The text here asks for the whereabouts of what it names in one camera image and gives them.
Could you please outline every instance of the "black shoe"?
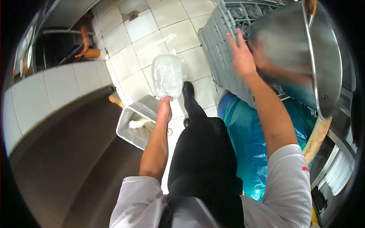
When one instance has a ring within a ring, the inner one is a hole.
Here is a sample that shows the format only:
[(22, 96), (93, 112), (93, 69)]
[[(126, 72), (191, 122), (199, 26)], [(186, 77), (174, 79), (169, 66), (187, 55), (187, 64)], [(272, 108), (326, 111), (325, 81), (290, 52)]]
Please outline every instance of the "black shoe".
[(194, 86), (191, 84), (191, 82), (184, 82), (184, 86), (182, 87), (182, 95), (184, 96), (184, 99), (187, 97), (192, 97), (195, 99)]
[(190, 124), (190, 118), (186, 118), (184, 120), (184, 127), (187, 128), (189, 126), (189, 124)]

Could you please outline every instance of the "logo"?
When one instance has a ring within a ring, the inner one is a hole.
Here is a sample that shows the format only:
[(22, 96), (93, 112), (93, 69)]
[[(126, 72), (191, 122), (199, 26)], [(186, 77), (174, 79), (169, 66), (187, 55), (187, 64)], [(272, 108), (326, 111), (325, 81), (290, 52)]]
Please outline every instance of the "logo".
[(306, 166), (301, 166), (301, 170), (309, 172), (308, 167), (306, 167)]

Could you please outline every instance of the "gray bin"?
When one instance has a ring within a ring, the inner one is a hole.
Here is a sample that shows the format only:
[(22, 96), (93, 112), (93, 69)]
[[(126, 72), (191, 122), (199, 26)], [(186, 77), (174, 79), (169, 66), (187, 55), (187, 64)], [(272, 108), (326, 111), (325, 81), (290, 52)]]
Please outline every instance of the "gray bin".
[(142, 99), (123, 108), (116, 127), (116, 134), (125, 141), (135, 145), (136, 147), (145, 150), (151, 132), (143, 128), (129, 128), (129, 122), (134, 115), (139, 115), (151, 121), (153, 126), (157, 120), (158, 100), (151, 95), (146, 95)]

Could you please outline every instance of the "dish rack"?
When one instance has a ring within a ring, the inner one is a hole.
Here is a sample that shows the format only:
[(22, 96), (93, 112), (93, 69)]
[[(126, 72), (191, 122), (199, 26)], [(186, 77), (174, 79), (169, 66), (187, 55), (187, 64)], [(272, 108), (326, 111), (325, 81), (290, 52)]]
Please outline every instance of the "dish rack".
[[(284, 5), (281, 0), (222, 0), (206, 25), (198, 31), (215, 83), (253, 108), (256, 105), (250, 89), (232, 67), (233, 56), (226, 33), (231, 33), (237, 42), (236, 28), (240, 28), (246, 40), (255, 19)], [(281, 100), (289, 98), (286, 94), (274, 91)]]

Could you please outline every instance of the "blue trash bag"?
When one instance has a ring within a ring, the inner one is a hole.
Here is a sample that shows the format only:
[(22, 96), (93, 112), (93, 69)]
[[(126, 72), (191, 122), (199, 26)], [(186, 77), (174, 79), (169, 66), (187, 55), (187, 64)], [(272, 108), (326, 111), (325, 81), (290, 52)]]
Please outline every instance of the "blue trash bag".
[[(261, 123), (256, 109), (232, 94), (228, 96), (230, 98), (226, 99), (221, 118), (227, 126), (236, 152), (236, 175), (243, 181), (242, 190), (246, 196), (261, 202), (268, 175), (266, 142)], [(303, 150), (312, 133), (316, 118), (303, 104), (292, 99), (287, 99), (283, 103), (293, 122), (299, 146)]]

